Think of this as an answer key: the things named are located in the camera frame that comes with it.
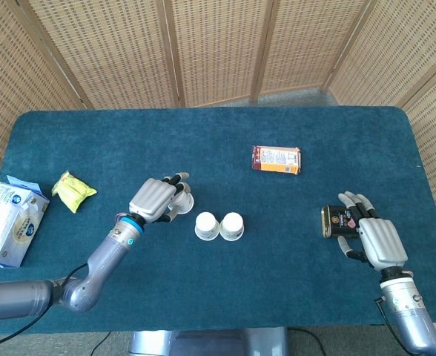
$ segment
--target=white box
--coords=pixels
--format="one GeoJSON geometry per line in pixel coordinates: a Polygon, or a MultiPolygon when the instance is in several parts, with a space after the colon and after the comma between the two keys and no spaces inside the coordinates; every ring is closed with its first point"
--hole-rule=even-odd
{"type": "Polygon", "coordinates": [[[0,267],[21,265],[50,202],[38,193],[0,183],[0,267]]]}

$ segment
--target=robotic arm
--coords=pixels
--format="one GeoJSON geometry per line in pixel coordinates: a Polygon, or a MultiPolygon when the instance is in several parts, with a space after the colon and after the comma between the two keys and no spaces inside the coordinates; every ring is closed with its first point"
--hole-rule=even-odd
{"type": "Polygon", "coordinates": [[[72,273],[60,280],[0,283],[0,320],[40,315],[52,305],[75,312],[93,308],[106,280],[144,233],[144,225],[169,223],[193,208],[190,186],[182,181],[186,178],[187,173],[178,173],[148,179],[129,203],[129,214],[118,214],[114,228],[88,258],[85,279],[70,277],[72,273]]]}
{"type": "MultiPolygon", "coordinates": [[[[338,198],[350,210],[364,249],[351,249],[345,237],[339,236],[342,252],[381,272],[381,300],[388,303],[394,315],[406,351],[436,356],[436,330],[414,284],[413,273],[402,269],[408,257],[393,223],[380,219],[371,202],[361,194],[346,191],[338,198]]],[[[378,301],[377,305],[386,318],[378,301]]]]}

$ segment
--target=blue ring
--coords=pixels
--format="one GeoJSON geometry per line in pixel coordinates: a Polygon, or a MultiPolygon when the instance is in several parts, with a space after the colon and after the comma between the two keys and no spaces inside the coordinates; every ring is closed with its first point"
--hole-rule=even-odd
{"type": "Polygon", "coordinates": [[[139,226],[139,224],[137,222],[135,222],[134,220],[128,218],[128,217],[122,217],[121,220],[124,220],[125,222],[131,224],[134,228],[136,228],[136,230],[138,232],[140,232],[141,234],[144,234],[144,230],[139,226]]]}

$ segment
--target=gray floor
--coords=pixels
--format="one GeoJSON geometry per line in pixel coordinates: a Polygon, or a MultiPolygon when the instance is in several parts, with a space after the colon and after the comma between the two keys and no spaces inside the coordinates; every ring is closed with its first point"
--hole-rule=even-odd
{"type": "MultiPolygon", "coordinates": [[[[218,106],[324,106],[336,105],[320,90],[262,96],[257,103],[237,100],[218,106]]],[[[321,326],[308,328],[321,338],[328,356],[398,356],[405,355],[384,326],[321,326]]],[[[289,333],[292,356],[320,355],[315,341],[307,334],[289,333]]],[[[105,333],[26,334],[0,345],[0,355],[89,355],[105,333]]],[[[129,333],[114,332],[95,355],[126,355],[129,333]]]]}

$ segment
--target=robot finger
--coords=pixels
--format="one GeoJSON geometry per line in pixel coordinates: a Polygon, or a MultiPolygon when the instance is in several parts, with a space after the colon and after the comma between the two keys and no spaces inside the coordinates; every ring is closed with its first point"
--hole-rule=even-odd
{"type": "Polygon", "coordinates": [[[367,197],[365,197],[362,194],[357,194],[357,197],[360,198],[360,200],[363,203],[363,206],[365,207],[366,211],[368,212],[370,217],[378,218],[378,214],[376,213],[373,204],[369,201],[367,197]]]}
{"type": "Polygon", "coordinates": [[[181,180],[187,179],[188,177],[189,177],[189,174],[187,172],[180,172],[180,173],[175,174],[172,178],[166,177],[166,178],[164,178],[166,180],[163,179],[162,181],[167,182],[170,185],[176,185],[181,180]]]}
{"type": "Polygon", "coordinates": [[[163,214],[155,223],[170,223],[179,213],[179,207],[174,206],[167,214],[163,214]]]}
{"type": "Polygon", "coordinates": [[[358,260],[361,262],[368,262],[368,258],[366,257],[366,254],[364,251],[355,251],[353,248],[349,246],[349,244],[346,242],[346,238],[340,235],[337,237],[338,240],[338,246],[342,250],[343,254],[347,256],[348,258],[352,258],[353,260],[358,260]]]}
{"type": "Polygon", "coordinates": [[[185,191],[185,193],[190,193],[191,192],[190,186],[187,183],[185,183],[185,182],[177,183],[175,185],[175,187],[176,187],[175,195],[177,195],[181,191],[185,191]]]}
{"type": "Polygon", "coordinates": [[[353,194],[350,191],[346,191],[345,195],[354,201],[354,203],[356,204],[358,210],[363,215],[363,217],[370,217],[368,211],[365,209],[363,201],[357,195],[353,194]]]}
{"type": "Polygon", "coordinates": [[[363,214],[360,209],[357,207],[357,203],[354,202],[348,195],[340,193],[338,194],[338,199],[345,204],[346,208],[350,210],[351,216],[353,220],[357,224],[357,228],[360,227],[359,221],[363,218],[363,214]]]}

